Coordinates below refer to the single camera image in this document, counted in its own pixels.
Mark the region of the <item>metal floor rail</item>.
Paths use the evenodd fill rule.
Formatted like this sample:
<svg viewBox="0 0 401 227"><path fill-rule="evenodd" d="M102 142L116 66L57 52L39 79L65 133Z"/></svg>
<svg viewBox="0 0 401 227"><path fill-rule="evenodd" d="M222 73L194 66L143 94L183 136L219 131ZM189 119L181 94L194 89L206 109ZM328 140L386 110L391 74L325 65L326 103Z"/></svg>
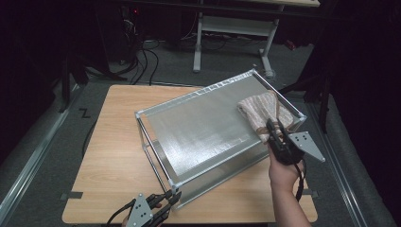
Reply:
<svg viewBox="0 0 401 227"><path fill-rule="evenodd" d="M82 92L75 88L67 104L56 99L0 166L0 225L12 217Z"/></svg>
<svg viewBox="0 0 401 227"><path fill-rule="evenodd" d="M335 153L332 143L329 140L328 135L323 132L318 122L317 107L314 104L306 103L306 109L310 114L309 118L311 119L314 128L318 131L318 137L323 142L323 156L325 157L325 162L330 166L332 175L336 181L336 187L341 194L341 200L343 201L354 226L368 227L366 218L362 214L358 204L356 194L341 168L340 160Z"/></svg>

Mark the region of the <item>black computer tower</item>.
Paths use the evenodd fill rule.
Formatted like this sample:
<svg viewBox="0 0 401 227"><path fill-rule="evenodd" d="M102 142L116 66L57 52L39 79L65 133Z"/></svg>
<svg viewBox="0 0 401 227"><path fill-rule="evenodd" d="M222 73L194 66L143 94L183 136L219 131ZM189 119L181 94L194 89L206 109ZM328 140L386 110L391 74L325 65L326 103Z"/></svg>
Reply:
<svg viewBox="0 0 401 227"><path fill-rule="evenodd" d="M127 43L127 54L124 63L131 62L136 55L140 44L139 8L133 6L121 6L123 34Z"/></svg>

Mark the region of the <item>black stand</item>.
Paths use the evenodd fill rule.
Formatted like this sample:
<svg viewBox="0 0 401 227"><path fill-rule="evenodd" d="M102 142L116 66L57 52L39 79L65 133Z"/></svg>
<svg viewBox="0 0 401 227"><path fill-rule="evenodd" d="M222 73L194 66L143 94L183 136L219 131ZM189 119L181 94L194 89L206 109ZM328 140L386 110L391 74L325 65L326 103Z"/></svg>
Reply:
<svg viewBox="0 0 401 227"><path fill-rule="evenodd" d="M307 103L319 101L318 122L321 130L327 132L326 117L330 93L331 73L326 66L307 64L298 80L279 92L283 95L292 91L305 91L304 101Z"/></svg>
<svg viewBox="0 0 401 227"><path fill-rule="evenodd" d="M60 113L64 113L70 103L71 86L70 86L70 55L67 55L65 60L62 62L62 74L61 74L61 108Z"/></svg>

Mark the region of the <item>beige striped cloth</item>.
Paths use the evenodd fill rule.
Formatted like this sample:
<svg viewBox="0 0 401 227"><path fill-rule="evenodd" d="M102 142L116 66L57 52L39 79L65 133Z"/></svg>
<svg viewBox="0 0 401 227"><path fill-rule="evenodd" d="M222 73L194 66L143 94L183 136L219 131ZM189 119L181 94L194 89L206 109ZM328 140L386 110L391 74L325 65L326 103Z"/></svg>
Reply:
<svg viewBox="0 0 401 227"><path fill-rule="evenodd" d="M267 144L270 138L267 127L269 120L279 135L282 134L279 124L288 128L294 122L291 112L278 100L277 94L272 91L257 96L249 96L239 101L236 106L241 115L248 120L263 144Z"/></svg>

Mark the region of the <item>person's right hand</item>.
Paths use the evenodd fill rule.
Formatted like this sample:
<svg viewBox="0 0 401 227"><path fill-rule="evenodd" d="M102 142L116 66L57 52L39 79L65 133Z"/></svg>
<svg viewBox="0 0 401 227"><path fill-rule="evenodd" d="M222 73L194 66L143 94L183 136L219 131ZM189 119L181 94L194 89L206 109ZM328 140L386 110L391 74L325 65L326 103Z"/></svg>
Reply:
<svg viewBox="0 0 401 227"><path fill-rule="evenodd" d="M270 151L270 186L272 192L293 193L294 184L303 175L304 162L300 161L294 166L285 166L279 163Z"/></svg>

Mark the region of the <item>white desk frame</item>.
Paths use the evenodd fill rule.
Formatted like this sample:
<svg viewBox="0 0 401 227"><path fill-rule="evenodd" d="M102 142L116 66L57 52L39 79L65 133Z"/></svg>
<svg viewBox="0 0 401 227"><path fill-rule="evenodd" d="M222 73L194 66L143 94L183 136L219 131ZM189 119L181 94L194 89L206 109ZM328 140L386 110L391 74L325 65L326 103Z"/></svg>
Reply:
<svg viewBox="0 0 401 227"><path fill-rule="evenodd" d="M267 5L273 6L274 12L281 13L285 6L300 7L300 8L318 8L319 0L244 0L245 2L258 3L263 7ZM270 66L269 52L273 42L277 27L280 20L278 18L269 19L248 19L245 16L217 16L198 13L198 30L197 40L195 44L193 71L198 73L201 70L201 40L202 33L218 32L228 34L252 35L267 38L267 43L264 48L258 50L265 76L271 79L275 76L273 69Z"/></svg>

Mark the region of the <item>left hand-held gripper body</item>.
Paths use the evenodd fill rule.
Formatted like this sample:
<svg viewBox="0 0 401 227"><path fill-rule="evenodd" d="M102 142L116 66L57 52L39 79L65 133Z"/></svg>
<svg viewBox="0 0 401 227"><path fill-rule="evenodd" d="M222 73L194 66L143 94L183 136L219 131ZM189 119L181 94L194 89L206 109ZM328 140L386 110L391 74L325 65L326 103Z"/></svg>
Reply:
<svg viewBox="0 0 401 227"><path fill-rule="evenodd" d="M152 213L155 207L150 207L147 198L143 194L139 194L135 199L135 203L131 208L127 227L157 227L163 221L154 221L153 217L156 213Z"/></svg>

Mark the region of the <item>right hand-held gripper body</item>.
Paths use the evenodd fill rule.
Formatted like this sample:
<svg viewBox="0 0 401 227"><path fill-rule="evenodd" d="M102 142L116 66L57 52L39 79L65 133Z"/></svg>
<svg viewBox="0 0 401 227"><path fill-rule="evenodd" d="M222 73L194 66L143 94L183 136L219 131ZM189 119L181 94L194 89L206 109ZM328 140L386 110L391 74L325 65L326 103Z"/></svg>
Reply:
<svg viewBox="0 0 401 227"><path fill-rule="evenodd" d="M276 160L285 166L298 164L306 154L324 162L325 158L308 131L283 133L272 132L268 140Z"/></svg>

